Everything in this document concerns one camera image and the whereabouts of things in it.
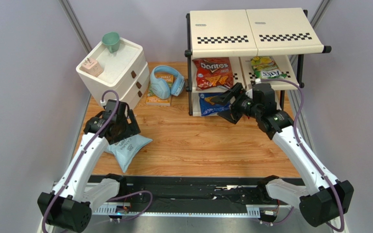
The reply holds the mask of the light blue snack bag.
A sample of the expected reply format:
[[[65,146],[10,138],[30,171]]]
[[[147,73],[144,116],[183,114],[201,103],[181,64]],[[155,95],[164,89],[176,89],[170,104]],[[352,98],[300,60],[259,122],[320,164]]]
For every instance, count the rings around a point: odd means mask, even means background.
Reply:
[[[113,154],[123,173],[126,173],[136,154],[153,140],[142,135],[134,135],[121,140],[105,149],[106,153]]]

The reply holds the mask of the blue Doritos chips bag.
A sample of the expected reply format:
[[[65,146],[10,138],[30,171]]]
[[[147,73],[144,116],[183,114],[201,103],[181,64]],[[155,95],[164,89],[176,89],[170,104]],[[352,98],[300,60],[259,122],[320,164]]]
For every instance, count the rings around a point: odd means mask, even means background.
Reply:
[[[221,93],[200,93],[199,94],[199,103],[201,109],[201,116],[212,116],[216,115],[218,112],[225,111],[229,109],[231,103],[228,102],[226,105],[216,104],[212,99],[216,96],[221,95]]]

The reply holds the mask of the red Doritos chips bag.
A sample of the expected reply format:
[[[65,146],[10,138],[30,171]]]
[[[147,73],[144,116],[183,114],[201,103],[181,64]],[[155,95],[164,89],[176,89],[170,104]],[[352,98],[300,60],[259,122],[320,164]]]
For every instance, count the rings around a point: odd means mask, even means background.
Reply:
[[[212,87],[231,88],[234,85],[234,75],[228,57],[198,58],[192,60],[196,69],[196,90],[206,90]]]

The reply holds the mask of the green Foxs snack bag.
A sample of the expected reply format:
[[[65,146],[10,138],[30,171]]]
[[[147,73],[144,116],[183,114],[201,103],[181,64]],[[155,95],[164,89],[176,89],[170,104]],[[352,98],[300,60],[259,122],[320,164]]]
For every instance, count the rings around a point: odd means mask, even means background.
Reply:
[[[260,79],[285,79],[286,73],[277,65],[272,56],[256,56],[251,59],[251,67],[257,78]]]

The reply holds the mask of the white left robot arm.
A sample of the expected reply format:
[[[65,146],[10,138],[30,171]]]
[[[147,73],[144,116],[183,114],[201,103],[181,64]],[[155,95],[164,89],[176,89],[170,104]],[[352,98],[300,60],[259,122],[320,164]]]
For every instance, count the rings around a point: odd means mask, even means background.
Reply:
[[[108,175],[86,191],[93,169],[105,149],[140,133],[129,104],[118,100],[102,102],[103,111],[88,120],[78,151],[64,175],[49,193],[42,192],[37,204],[43,215],[41,228],[46,225],[76,233],[83,232],[93,212],[119,193],[121,179]]]

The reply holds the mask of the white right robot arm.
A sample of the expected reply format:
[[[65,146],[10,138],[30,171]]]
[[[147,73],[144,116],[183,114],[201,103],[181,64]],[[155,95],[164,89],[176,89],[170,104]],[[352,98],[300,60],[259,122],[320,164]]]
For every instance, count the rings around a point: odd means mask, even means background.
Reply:
[[[336,232],[345,230],[344,215],[348,212],[354,188],[349,181],[340,181],[318,159],[299,135],[297,119],[279,109],[275,91],[266,81],[254,83],[252,90],[245,90],[241,83],[212,98],[212,102],[227,109],[218,115],[231,123],[242,117],[254,118],[261,131],[289,158],[304,182],[297,186],[271,175],[257,184],[259,198],[268,202],[279,200],[298,209],[305,221],[313,227],[331,226],[339,219]]]

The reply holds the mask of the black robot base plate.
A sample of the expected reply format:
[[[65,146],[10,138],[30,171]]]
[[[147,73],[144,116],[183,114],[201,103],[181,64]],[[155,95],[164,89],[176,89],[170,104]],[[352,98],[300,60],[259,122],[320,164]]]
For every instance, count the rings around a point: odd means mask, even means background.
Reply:
[[[124,210],[238,213],[246,205],[265,210],[291,206],[284,201],[267,200],[258,188],[262,178],[124,176],[117,203]]]

